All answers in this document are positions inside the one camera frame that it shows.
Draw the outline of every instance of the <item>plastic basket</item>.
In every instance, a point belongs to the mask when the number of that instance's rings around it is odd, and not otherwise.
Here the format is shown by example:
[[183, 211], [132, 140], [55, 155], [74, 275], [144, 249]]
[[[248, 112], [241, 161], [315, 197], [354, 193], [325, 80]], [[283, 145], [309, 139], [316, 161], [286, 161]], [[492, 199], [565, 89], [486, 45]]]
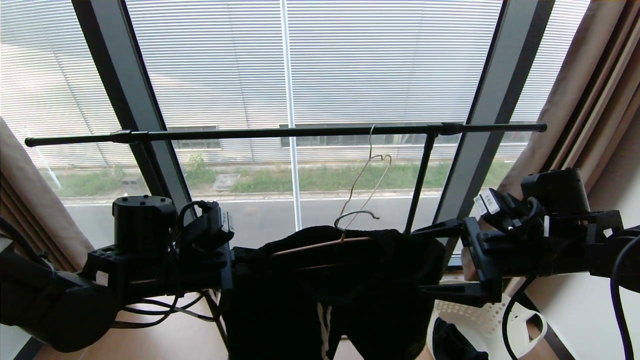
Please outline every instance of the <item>plastic basket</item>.
[[[464, 281], [442, 281], [441, 284], [459, 284], [461, 282]], [[509, 300], [511, 300], [510, 297], [502, 294], [501, 303], [487, 304], [480, 308], [436, 300], [427, 332], [427, 346], [431, 356], [434, 356], [433, 326], [436, 319], [440, 317], [447, 323], [454, 324], [476, 350], [489, 353], [489, 359], [511, 360], [502, 340], [502, 315]], [[530, 339], [527, 321], [536, 315], [542, 321], [542, 331], [540, 335]], [[519, 358], [531, 351], [533, 346], [544, 337], [547, 333], [547, 322], [542, 314], [516, 303], [509, 314], [507, 332], [511, 349]]]

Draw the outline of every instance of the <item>brown curtain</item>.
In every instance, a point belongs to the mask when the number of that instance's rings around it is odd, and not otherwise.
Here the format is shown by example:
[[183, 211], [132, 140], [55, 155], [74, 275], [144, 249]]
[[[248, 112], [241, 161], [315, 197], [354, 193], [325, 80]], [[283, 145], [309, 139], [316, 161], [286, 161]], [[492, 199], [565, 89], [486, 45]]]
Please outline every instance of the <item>brown curtain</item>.
[[[593, 187], [640, 106], [640, 1], [592, 1], [533, 133], [498, 187], [522, 198], [522, 179], [577, 167]], [[466, 249], [465, 278], [476, 276]]]
[[0, 215], [60, 270], [82, 269], [93, 250], [1, 117]]

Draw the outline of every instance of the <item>road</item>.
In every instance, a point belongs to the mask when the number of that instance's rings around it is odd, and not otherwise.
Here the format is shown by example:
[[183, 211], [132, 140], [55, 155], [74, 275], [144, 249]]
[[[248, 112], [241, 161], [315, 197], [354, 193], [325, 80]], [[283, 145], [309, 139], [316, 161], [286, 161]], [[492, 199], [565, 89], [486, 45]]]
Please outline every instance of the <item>road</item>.
[[[354, 199], [347, 211], [359, 209], [365, 199]], [[439, 196], [421, 198], [413, 228], [427, 226], [433, 220]], [[344, 199], [303, 199], [301, 201], [302, 226], [333, 225], [340, 213]], [[380, 217], [372, 219], [360, 214], [350, 229], [403, 230], [411, 199], [408, 197], [385, 197], [371, 199], [366, 209]], [[293, 203], [291, 200], [256, 200], [221, 202], [223, 209], [233, 215], [236, 235], [231, 246], [260, 247], [295, 232]], [[80, 230], [96, 248], [113, 243], [113, 217], [111, 204], [67, 205], [72, 218]], [[349, 218], [340, 224], [345, 226]]]

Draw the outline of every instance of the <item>metal hook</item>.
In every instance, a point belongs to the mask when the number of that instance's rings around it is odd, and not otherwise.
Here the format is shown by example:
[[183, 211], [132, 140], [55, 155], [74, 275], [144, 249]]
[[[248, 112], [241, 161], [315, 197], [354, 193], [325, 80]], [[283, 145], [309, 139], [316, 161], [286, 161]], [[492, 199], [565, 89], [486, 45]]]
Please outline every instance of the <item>metal hook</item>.
[[369, 214], [371, 215], [372, 218], [376, 219], [376, 220], [380, 220], [380, 217], [377, 217], [376, 214], [372, 213], [369, 210], [356, 210], [356, 211], [351, 211], [349, 213], [346, 214], [342, 214], [340, 215], [337, 219], [335, 219], [335, 221], [333, 222], [333, 227], [335, 227], [338, 230], [341, 230], [343, 233], [345, 231], [345, 229], [341, 229], [340, 227], [338, 227], [338, 223], [340, 222], [340, 219], [344, 218], [344, 217], [348, 217], [349, 215], [354, 215], [354, 214], [359, 214], [359, 213], [365, 213], [365, 214]]

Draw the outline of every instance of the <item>clothing rack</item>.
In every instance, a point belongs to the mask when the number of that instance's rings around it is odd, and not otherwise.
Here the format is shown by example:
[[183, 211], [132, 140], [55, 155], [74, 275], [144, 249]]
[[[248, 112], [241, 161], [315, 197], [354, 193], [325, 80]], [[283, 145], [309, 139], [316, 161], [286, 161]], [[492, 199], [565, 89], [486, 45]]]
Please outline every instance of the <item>clothing rack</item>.
[[337, 135], [401, 135], [401, 134], [425, 134], [427, 139], [422, 150], [422, 159], [418, 169], [415, 187], [409, 214], [406, 219], [404, 233], [411, 232], [415, 212], [420, 201], [422, 184], [427, 172], [427, 165], [431, 157], [431, 151], [438, 135], [456, 135], [465, 133], [503, 133], [513, 131], [535, 131], [544, 132], [547, 130], [545, 124], [504, 124], [504, 125], [466, 125], [459, 123], [441, 123], [433, 125], [376, 125], [356, 126], [356, 127], [290, 127], [286, 129], [232, 129], [214, 131], [131, 131], [121, 130], [108, 135], [86, 135], [86, 136], [61, 136], [52, 138], [26, 138], [24, 143], [28, 147], [43, 145], [62, 145], [72, 143], [142, 143], [147, 156], [155, 158], [153, 147], [150, 142], [168, 140], [208, 140], [208, 139], [238, 139], [238, 138], [285, 138], [302, 136], [337, 136]]

